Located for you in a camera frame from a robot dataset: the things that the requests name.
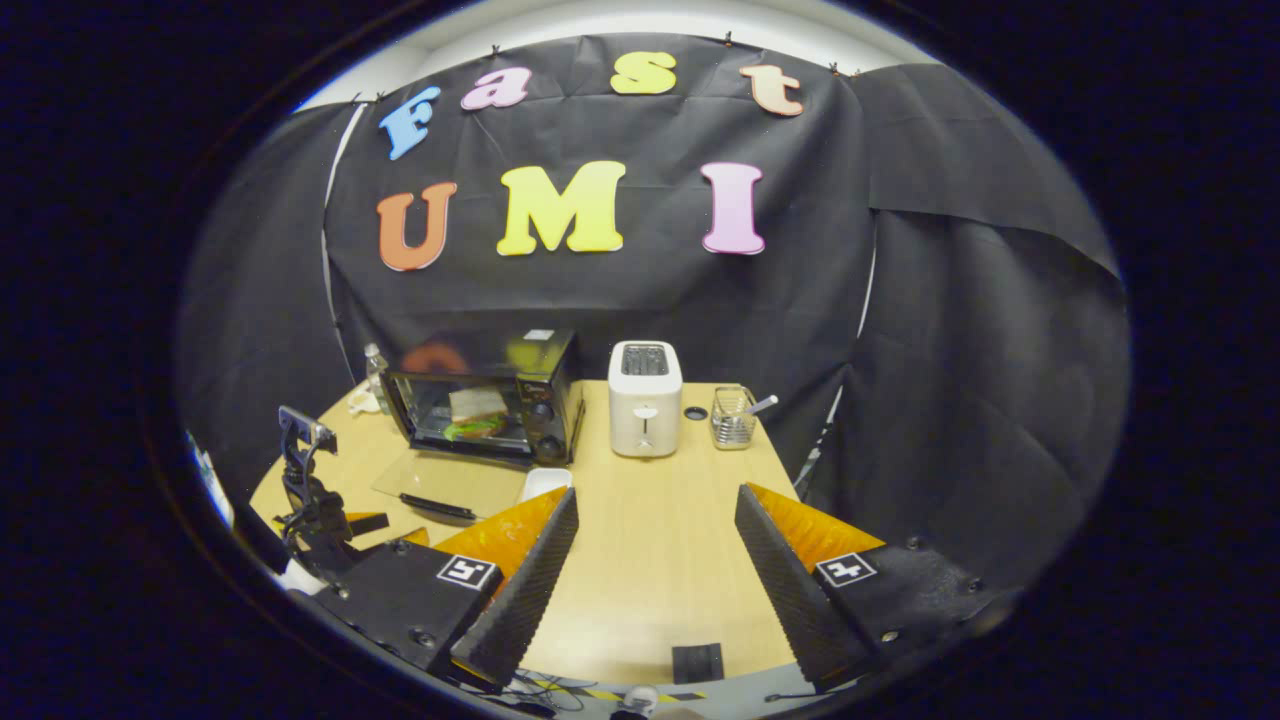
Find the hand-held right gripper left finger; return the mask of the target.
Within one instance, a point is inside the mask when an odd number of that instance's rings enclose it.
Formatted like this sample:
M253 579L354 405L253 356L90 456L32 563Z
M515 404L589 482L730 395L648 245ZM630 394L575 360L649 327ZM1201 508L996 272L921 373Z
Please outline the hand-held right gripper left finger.
M561 487L438 547L392 541L317 592L315 605L419 671L497 692L515 679L577 530L576 491Z

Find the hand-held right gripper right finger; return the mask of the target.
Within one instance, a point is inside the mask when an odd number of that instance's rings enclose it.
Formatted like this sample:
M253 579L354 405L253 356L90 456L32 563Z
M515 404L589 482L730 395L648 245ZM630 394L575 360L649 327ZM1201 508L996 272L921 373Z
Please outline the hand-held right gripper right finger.
M1020 589L918 539L892 544L754 483L733 521L806 682L896 678L1000 624Z

